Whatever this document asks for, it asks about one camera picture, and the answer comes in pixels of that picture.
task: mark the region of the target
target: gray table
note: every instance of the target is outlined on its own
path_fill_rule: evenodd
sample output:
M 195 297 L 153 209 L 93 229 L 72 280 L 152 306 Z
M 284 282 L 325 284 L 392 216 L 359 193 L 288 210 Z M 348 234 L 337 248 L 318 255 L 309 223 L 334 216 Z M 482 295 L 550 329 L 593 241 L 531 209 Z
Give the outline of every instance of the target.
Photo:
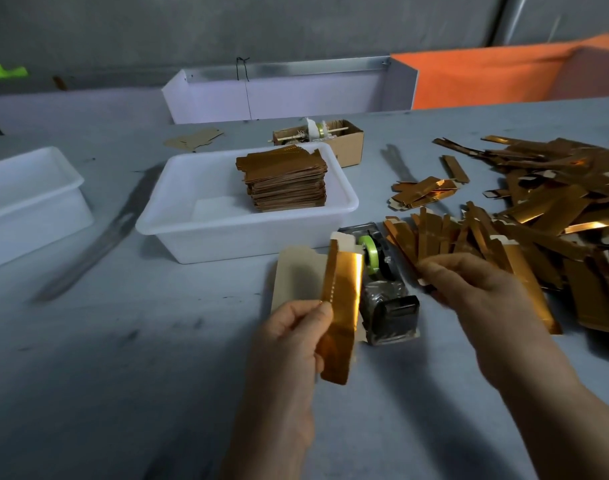
M 609 146 L 609 99 L 350 116 L 364 129 L 360 198 L 349 224 L 381 221 L 398 179 L 444 175 L 431 144 L 473 147 L 486 134 L 567 137 Z M 298 120 L 218 124 L 205 150 L 265 146 Z M 180 265 L 135 231 L 67 293 L 32 297 L 102 233 L 142 174 L 179 151 L 162 145 L 198 125 L 0 137 L 0 158 L 58 146 L 85 178 L 94 226 L 0 267 L 0 479 L 208 479 L 226 447 L 249 336 L 268 311 L 276 256 Z M 459 215 L 499 175 L 459 155 L 471 177 L 433 208 Z M 456 318 L 420 296 L 422 337 L 361 344 L 349 383 L 320 382 L 305 478 L 534 478 L 500 396 L 486 384 Z M 609 404 L 609 348 L 552 301 L 556 341 Z

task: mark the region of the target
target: pile of gold cardboard strips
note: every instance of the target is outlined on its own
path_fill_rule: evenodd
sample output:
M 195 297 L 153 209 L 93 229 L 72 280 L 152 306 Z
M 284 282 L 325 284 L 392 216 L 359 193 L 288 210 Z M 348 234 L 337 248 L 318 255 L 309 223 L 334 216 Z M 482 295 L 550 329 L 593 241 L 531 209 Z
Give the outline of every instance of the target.
M 506 198 L 510 207 L 490 216 L 469 202 L 461 220 L 439 217 L 422 207 L 419 215 L 412 215 L 415 228 L 387 217 L 388 239 L 412 266 L 431 255 L 469 252 L 514 273 L 550 333 L 561 329 L 543 289 L 573 303 L 584 327 L 609 332 L 609 149 L 563 138 L 547 143 L 482 139 L 507 146 L 475 150 L 447 139 L 434 143 L 484 160 L 503 173 L 506 188 L 484 195 Z M 457 162 L 447 166 L 453 179 L 464 174 L 457 170 Z M 431 177 L 431 182 L 397 184 L 394 189 L 404 195 L 393 199 L 403 208 L 419 207 L 435 201 L 431 198 L 438 196 L 436 192 L 457 190 L 451 188 L 456 186 L 452 180 Z M 429 187 L 433 195 L 427 195 Z

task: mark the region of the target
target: white plastic tub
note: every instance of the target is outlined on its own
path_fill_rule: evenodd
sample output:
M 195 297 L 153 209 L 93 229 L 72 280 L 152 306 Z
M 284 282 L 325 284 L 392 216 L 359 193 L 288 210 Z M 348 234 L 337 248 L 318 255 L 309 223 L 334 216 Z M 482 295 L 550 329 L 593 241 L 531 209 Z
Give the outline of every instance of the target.
M 327 163 L 324 207 L 275 212 L 253 208 L 235 160 L 273 146 L 188 153 L 167 162 L 135 228 L 157 235 L 182 264 L 274 254 L 297 244 L 328 246 L 331 233 L 357 209 L 357 196 L 328 144 L 300 146 L 309 152 L 319 148 Z
M 60 150 L 0 161 L 0 265 L 93 224 L 83 177 Z

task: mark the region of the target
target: hand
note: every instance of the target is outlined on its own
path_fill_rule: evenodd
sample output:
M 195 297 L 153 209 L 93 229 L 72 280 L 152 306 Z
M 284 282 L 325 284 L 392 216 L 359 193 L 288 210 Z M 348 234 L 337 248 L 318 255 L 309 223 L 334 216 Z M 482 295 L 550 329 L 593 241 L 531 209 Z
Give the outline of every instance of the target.
M 468 253 L 433 256 L 418 269 L 457 313 L 480 370 L 501 393 L 578 381 L 515 276 Z
M 315 377 L 324 370 L 315 348 L 332 319 L 330 303 L 291 301 L 262 323 L 220 478 L 299 478 L 314 436 Z

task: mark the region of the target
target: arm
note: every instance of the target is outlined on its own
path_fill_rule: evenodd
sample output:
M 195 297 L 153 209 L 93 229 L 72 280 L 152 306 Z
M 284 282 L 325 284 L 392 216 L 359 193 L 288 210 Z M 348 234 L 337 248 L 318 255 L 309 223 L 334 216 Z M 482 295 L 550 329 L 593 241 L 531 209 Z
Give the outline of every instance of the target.
M 609 407 L 584 387 L 520 282 L 470 254 L 419 265 L 456 311 L 541 480 L 609 479 Z
M 333 318 L 330 303 L 291 301 L 260 326 L 220 480 L 292 480 L 313 442 L 315 348 Z

